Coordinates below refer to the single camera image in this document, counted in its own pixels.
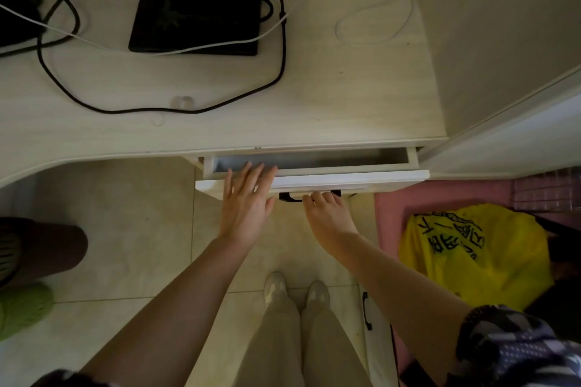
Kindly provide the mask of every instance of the forearm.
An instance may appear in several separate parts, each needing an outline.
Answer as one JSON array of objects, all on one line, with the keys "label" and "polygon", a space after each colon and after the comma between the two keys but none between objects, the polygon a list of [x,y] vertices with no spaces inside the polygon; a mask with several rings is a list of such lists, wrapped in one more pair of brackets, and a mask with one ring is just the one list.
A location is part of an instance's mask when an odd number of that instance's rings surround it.
[{"label": "forearm", "polygon": [[217,238],[89,361],[82,372],[123,387],[181,387],[248,248]]},{"label": "forearm", "polygon": [[460,326],[472,308],[360,235],[343,236],[327,250],[367,289],[432,380],[444,384]]}]

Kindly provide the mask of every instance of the open drawer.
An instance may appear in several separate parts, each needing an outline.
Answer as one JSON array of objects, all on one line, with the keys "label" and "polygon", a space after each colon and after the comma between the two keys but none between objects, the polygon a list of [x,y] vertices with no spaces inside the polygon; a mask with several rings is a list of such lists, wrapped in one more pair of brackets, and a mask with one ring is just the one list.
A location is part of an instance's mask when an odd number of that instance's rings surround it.
[{"label": "open drawer", "polygon": [[418,170],[414,147],[331,149],[205,157],[204,179],[196,181],[196,189],[222,199],[228,168],[240,171],[246,161],[277,165],[270,193],[297,193],[298,199],[313,191],[395,191],[429,178],[429,171]]}]

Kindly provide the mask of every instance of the desk surface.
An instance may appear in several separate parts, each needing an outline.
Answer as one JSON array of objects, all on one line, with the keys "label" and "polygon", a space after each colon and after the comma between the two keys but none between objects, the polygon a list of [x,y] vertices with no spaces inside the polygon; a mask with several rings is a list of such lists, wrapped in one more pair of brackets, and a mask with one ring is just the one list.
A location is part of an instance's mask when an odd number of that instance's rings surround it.
[{"label": "desk surface", "polygon": [[[54,0],[45,0],[50,6]],[[71,0],[81,34],[126,49],[138,0]],[[271,0],[278,12],[278,0]],[[295,0],[285,0],[290,7]],[[335,37],[338,19],[381,0],[303,0],[287,24],[287,70],[271,89],[201,115],[101,115],[74,104],[48,79],[35,53],[0,61],[0,186],[79,159],[210,153],[266,148],[396,144],[442,139],[446,132],[419,12],[386,44],[353,47]],[[395,31],[410,0],[362,15],[349,33],[373,40]],[[269,28],[274,15],[261,26]],[[70,30],[60,8],[51,22]],[[58,37],[49,32],[46,40]],[[214,104],[272,80],[281,32],[256,57],[111,53],[73,40],[45,51],[54,73],[79,98],[101,108],[171,106],[190,96]]]}]

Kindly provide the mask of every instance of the finger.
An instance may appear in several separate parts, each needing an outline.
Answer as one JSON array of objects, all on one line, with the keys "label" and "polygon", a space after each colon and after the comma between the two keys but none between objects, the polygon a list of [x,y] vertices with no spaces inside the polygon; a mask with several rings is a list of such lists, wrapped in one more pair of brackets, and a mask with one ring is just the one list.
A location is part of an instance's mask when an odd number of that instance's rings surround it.
[{"label": "finger", "polygon": [[303,196],[303,207],[305,211],[309,211],[310,209],[315,208],[315,203],[308,194]]},{"label": "finger", "polygon": [[325,200],[326,203],[335,203],[335,200],[333,199],[334,194],[333,193],[323,193],[323,199]]},{"label": "finger", "polygon": [[266,201],[266,217],[268,217],[272,213],[272,209],[274,208],[274,204],[276,203],[277,199],[274,197],[268,198]]},{"label": "finger", "polygon": [[332,193],[333,195],[333,199],[335,200],[335,203],[342,207],[343,206],[343,199],[341,199],[338,195],[336,195],[335,193]]},{"label": "finger", "polygon": [[260,164],[258,164],[256,166],[256,168],[254,170],[252,170],[248,174],[248,177],[246,178],[246,183],[244,184],[244,188],[242,189],[242,192],[244,194],[254,193],[254,187],[256,186],[256,181],[260,177],[260,173],[262,173],[263,169],[264,169],[264,163],[261,162]]},{"label": "finger", "polygon": [[234,186],[232,187],[232,194],[234,193],[240,193],[244,187],[244,183],[246,182],[246,177],[248,176],[248,173],[250,172],[252,167],[252,163],[250,161],[248,161],[247,163],[244,164],[242,170],[240,171],[240,173],[238,173],[238,177],[234,180]]},{"label": "finger", "polygon": [[274,177],[277,175],[278,167],[272,167],[268,173],[259,179],[258,186],[256,187],[256,193],[262,196],[266,196],[270,187],[272,187],[272,181],[274,181]]},{"label": "finger", "polygon": [[223,200],[228,199],[232,195],[232,169],[228,169],[226,179],[224,179],[224,196]]},{"label": "finger", "polygon": [[320,207],[325,204],[325,199],[320,191],[311,194],[311,199],[315,201],[315,205]]}]

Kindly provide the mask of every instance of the beige pants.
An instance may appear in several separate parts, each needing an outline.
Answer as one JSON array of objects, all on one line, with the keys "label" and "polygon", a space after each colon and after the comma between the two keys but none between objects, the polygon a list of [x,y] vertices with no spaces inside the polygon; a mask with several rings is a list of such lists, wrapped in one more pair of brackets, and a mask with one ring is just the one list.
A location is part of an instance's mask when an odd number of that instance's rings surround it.
[{"label": "beige pants", "polygon": [[313,301],[301,316],[284,296],[268,306],[234,386],[371,387],[371,381],[329,308]]}]

